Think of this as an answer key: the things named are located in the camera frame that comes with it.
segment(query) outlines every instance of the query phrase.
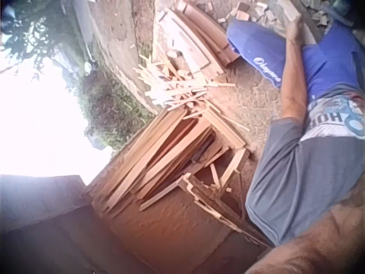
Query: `gray t-shirt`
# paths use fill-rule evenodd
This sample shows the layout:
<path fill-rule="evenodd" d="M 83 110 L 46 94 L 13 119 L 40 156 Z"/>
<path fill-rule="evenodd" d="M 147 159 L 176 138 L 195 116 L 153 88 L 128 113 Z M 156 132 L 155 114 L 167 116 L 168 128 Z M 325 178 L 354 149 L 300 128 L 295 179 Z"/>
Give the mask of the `gray t-shirt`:
<path fill-rule="evenodd" d="M 337 88 L 293 118 L 270 125 L 247 198 L 253 223 L 281 245 L 341 201 L 364 170 L 364 96 Z"/>

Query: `printed graphic on shirt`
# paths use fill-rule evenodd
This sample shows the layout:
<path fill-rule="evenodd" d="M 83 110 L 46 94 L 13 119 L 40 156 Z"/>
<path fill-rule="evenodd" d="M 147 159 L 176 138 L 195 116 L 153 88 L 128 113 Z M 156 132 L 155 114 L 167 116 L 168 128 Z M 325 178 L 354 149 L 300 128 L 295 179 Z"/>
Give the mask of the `printed graphic on shirt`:
<path fill-rule="evenodd" d="M 365 140 L 364 113 L 351 98 L 353 92 L 322 98 L 308 107 L 306 133 L 301 141 L 325 136 Z"/>

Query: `man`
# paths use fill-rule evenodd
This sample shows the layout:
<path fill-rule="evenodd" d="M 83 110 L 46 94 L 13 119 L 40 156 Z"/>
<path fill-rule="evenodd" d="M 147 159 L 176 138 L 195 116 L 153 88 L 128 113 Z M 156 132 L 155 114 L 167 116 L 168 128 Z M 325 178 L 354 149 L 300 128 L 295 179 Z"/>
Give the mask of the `man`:
<path fill-rule="evenodd" d="M 297 18 L 286 40 L 253 22 L 227 30 L 282 94 L 246 198 L 251 221 L 279 247 L 249 273 L 337 273 L 364 243 L 364 51 L 339 22 L 312 46 L 301 46 L 300 29 Z"/>

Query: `bright sky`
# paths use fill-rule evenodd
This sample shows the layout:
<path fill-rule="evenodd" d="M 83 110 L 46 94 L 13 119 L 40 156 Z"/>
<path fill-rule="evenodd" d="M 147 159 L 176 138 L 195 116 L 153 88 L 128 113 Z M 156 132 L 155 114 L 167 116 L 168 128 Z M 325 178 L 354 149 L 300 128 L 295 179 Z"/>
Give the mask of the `bright sky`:
<path fill-rule="evenodd" d="M 0 56 L 0 70 L 7 62 Z M 46 62 L 31 82 L 31 62 L 19 74 L 0 74 L 0 174 L 80 175 L 85 184 L 104 168 L 112 148 L 93 148 L 77 98 L 65 89 L 60 68 Z"/>

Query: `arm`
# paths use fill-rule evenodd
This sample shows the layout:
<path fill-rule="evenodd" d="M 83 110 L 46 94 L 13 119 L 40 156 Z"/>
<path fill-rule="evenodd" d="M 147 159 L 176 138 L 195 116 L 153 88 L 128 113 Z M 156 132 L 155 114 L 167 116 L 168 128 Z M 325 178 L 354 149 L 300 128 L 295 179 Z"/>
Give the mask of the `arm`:
<path fill-rule="evenodd" d="M 351 273 L 363 252 L 365 176 L 302 235 L 274 248 L 247 274 Z"/>
<path fill-rule="evenodd" d="M 287 28 L 286 63 L 283 72 L 281 97 L 282 117 L 296 118 L 301 124 L 307 113 L 307 86 L 299 38 L 301 18 L 298 17 Z"/>

